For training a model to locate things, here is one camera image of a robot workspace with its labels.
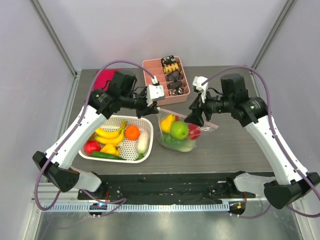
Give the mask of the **red toy apple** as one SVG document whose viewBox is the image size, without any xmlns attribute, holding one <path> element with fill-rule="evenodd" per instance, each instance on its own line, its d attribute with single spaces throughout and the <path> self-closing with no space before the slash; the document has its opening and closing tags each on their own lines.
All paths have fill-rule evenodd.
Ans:
<svg viewBox="0 0 320 240">
<path fill-rule="evenodd" d="M 198 139 L 202 133 L 201 128 L 195 124 L 188 124 L 188 136 L 187 139 L 191 141 L 195 141 Z"/>
</svg>

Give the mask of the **green toy apple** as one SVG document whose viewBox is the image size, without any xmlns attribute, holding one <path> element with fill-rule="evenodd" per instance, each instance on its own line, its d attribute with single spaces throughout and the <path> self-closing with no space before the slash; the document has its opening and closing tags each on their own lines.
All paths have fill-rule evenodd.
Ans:
<svg viewBox="0 0 320 240">
<path fill-rule="evenodd" d="M 189 134 L 189 127 L 183 121 L 175 121 L 171 126 L 170 134 L 177 140 L 184 140 Z"/>
</svg>

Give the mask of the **clear zip top bag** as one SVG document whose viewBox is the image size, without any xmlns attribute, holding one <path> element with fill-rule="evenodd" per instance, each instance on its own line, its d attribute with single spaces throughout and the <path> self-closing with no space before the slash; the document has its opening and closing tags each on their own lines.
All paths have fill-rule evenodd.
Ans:
<svg viewBox="0 0 320 240">
<path fill-rule="evenodd" d="M 187 153 L 192 151 L 199 138 L 218 129 L 214 123 L 205 122 L 204 126 L 186 123 L 186 115 L 158 107 L 158 141 L 170 150 Z"/>
</svg>

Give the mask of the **green toy lettuce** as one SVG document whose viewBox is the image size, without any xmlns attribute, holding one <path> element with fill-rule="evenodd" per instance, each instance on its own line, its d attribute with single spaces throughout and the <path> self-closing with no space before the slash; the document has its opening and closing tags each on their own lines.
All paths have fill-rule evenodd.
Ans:
<svg viewBox="0 0 320 240">
<path fill-rule="evenodd" d="M 160 137 L 159 142 L 164 147 L 179 152 L 190 152 L 196 146 L 196 140 L 190 140 L 187 138 L 178 140 L 167 133 L 163 133 L 163 135 Z"/>
</svg>

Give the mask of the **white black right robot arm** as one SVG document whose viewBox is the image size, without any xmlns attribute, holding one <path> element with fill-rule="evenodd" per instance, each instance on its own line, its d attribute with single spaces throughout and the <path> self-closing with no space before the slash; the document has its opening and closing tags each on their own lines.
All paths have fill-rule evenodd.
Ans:
<svg viewBox="0 0 320 240">
<path fill-rule="evenodd" d="M 316 172 L 309 172 L 296 158 L 277 129 L 268 106 L 260 97 L 249 97 L 244 77 L 231 73 L 221 77 L 222 91 L 211 96 L 207 78 L 196 76 L 193 90 L 198 94 L 190 105 L 186 123 L 203 127 L 212 114 L 230 113 L 254 138 L 268 160 L 274 176 L 264 177 L 244 171 L 227 179 L 226 193 L 233 198 L 243 192 L 266 197 L 276 209 L 282 209 L 305 196 L 320 182 Z"/>
</svg>

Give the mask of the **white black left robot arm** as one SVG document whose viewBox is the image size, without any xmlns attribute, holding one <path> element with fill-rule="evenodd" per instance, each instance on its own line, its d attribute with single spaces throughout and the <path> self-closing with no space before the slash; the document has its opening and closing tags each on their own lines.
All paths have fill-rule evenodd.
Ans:
<svg viewBox="0 0 320 240">
<path fill-rule="evenodd" d="M 134 91 L 136 75 L 124 69 L 117 70 L 108 82 L 107 89 L 99 88 L 89 93 L 78 117 L 60 139 L 45 152 L 36 151 L 34 163 L 61 192 L 72 188 L 89 191 L 100 200 L 107 192 L 97 174 L 72 168 L 78 151 L 94 131 L 120 109 L 133 109 L 136 116 L 157 114 L 157 101 L 165 97 L 164 89 L 156 77 L 140 93 Z"/>
</svg>

